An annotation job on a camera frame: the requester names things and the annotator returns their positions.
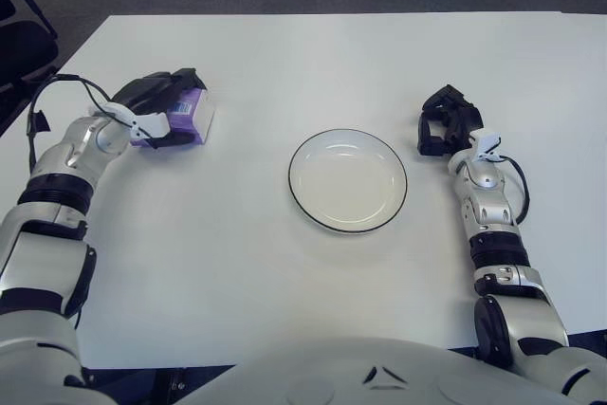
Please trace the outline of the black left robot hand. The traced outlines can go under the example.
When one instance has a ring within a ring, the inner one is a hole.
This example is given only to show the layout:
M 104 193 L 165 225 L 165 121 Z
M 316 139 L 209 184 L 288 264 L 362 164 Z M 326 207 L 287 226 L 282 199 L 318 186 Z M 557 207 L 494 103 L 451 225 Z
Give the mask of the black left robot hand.
M 174 73 L 156 72 L 135 79 L 118 91 L 112 101 L 126 106 L 137 116 L 161 114 L 166 117 L 170 131 L 154 138 L 142 133 L 131 140 L 136 147 L 202 145 L 214 116 L 207 86 L 193 68 Z

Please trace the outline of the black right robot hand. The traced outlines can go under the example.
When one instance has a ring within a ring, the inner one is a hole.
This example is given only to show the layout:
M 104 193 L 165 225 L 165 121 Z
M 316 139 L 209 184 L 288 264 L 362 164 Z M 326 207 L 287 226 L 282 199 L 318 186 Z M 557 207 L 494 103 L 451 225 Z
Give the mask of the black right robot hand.
M 431 133 L 430 123 L 445 128 L 444 136 Z M 479 110 L 450 84 L 432 94 L 422 105 L 418 121 L 417 150 L 422 156 L 444 156 L 471 147 L 469 134 L 484 127 Z

